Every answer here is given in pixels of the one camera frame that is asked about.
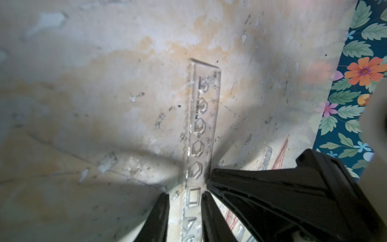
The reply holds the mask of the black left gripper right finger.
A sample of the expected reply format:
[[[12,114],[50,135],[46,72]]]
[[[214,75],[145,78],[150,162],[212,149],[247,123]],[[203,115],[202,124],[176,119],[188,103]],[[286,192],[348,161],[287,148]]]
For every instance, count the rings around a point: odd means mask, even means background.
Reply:
[[[209,192],[202,194],[201,212],[204,242],[237,242]]]

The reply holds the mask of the clear stencil ruler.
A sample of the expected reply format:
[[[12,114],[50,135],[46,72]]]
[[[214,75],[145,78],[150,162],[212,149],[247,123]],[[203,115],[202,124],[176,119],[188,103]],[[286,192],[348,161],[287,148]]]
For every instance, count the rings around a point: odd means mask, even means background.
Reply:
[[[221,70],[191,59],[189,66],[188,134],[185,157],[183,242],[203,240],[201,199],[207,190],[219,108]]]

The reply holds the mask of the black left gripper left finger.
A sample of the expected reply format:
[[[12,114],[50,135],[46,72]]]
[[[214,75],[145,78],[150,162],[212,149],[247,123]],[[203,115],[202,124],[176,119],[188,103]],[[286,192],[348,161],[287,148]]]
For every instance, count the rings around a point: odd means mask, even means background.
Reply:
[[[169,210],[169,194],[161,193],[134,242],[166,242]]]

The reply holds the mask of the pink set square triangle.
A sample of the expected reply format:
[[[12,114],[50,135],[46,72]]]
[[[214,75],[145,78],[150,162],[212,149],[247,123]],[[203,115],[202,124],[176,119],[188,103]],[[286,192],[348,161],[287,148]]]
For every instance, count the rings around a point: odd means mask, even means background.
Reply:
[[[281,168],[282,163],[283,163],[283,159],[285,156],[285,152],[286,152],[286,149],[288,146],[289,136],[290,136],[289,134],[286,136],[285,141],[284,141],[277,157],[274,159],[274,161],[271,162],[271,160],[270,160],[270,163],[269,163],[267,170]],[[231,231],[233,232],[233,230],[235,228],[234,222],[238,221],[237,216],[230,209],[227,209],[225,205],[221,205],[220,208],[224,209],[223,213],[224,213],[224,216],[226,219],[226,223],[229,226],[229,228],[231,229]]]

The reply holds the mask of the clear short ruler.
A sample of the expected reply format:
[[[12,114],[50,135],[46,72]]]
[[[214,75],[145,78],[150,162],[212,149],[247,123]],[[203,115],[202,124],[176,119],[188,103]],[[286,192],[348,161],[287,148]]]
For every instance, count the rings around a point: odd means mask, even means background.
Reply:
[[[264,146],[264,149],[258,153],[258,157],[244,165],[241,169],[249,171],[267,170],[272,156],[272,151],[273,149],[271,147]],[[234,225],[235,228],[233,232],[239,242],[257,242],[241,220],[238,219],[238,221],[234,222]]]

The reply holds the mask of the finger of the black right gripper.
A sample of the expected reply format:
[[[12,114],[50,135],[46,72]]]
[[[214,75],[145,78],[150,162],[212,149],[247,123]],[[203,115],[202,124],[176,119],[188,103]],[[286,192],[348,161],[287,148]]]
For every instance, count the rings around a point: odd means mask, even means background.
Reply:
[[[338,159],[306,149],[289,169],[214,169],[207,188],[261,242],[384,242],[387,227]]]

